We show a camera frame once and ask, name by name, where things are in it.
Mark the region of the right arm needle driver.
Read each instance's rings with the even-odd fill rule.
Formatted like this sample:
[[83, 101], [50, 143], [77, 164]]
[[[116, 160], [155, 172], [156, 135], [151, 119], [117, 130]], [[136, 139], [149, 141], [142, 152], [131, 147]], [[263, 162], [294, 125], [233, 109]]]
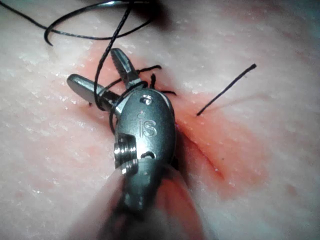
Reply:
[[115, 127], [115, 167], [146, 159], [170, 164], [176, 149], [175, 115], [170, 100], [161, 92], [143, 88], [120, 104]]

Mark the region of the right arm needle driver jaw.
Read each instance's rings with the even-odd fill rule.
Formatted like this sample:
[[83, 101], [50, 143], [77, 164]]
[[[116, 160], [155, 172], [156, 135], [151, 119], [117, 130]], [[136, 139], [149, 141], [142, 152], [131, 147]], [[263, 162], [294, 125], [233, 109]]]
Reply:
[[[97, 84], [98, 105], [103, 111], [110, 112], [111, 108], [120, 97], [118, 94], [112, 92], [110, 88], [121, 81], [122, 80], [119, 78], [106, 87]], [[68, 86], [85, 101], [90, 104], [96, 103], [94, 97], [94, 82], [92, 80], [78, 74], [71, 74], [66, 82]]]
[[120, 48], [112, 48], [110, 50], [110, 55], [113, 64], [115, 65], [115, 68], [127, 90], [139, 83], [142, 84], [139, 85], [138, 88], [142, 89], [147, 87], [147, 83], [140, 79], [139, 74], [134, 68], [132, 62]]

